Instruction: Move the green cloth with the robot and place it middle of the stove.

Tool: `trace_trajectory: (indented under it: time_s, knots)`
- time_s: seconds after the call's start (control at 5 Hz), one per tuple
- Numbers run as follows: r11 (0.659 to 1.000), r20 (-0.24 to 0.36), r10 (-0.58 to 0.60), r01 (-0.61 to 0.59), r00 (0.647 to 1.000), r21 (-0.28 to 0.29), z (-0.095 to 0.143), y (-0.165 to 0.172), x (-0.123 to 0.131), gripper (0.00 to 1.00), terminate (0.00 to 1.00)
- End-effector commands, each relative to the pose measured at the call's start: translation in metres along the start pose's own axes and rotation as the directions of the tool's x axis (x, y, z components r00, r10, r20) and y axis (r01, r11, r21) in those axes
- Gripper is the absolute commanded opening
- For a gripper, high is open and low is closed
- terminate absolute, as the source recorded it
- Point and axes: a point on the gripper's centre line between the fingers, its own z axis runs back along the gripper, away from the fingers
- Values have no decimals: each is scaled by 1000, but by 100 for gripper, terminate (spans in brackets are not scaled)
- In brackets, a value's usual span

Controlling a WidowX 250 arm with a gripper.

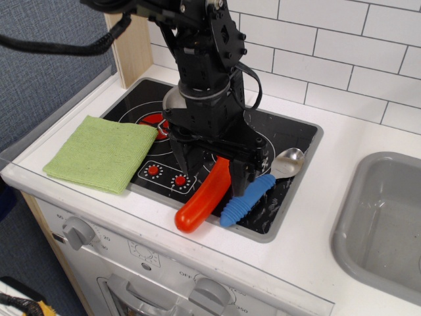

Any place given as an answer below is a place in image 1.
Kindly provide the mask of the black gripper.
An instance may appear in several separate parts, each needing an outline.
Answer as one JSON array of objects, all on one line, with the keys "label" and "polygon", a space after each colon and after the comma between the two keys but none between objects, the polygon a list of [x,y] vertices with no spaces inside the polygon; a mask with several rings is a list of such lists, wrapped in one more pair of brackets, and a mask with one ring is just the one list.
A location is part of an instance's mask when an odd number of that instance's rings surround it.
[{"label": "black gripper", "polygon": [[186,109],[163,109],[180,169],[189,177],[197,176],[205,151],[226,158],[233,196],[243,196],[268,165],[267,141],[245,121],[244,110],[230,92],[214,105],[188,99],[186,105]]}]

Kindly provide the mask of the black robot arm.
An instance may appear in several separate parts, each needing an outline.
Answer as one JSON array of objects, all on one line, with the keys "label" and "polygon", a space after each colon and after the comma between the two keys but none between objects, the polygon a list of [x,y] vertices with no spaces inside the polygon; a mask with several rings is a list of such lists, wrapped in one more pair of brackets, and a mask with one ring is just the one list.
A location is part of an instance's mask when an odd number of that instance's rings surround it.
[{"label": "black robot arm", "polygon": [[234,196],[242,196],[268,161],[266,142],[246,122],[241,62],[245,34],[226,1],[88,1],[108,14],[147,18],[161,34],[178,67],[179,82],[163,100],[168,137],[180,168],[194,175],[205,153],[229,162]]}]

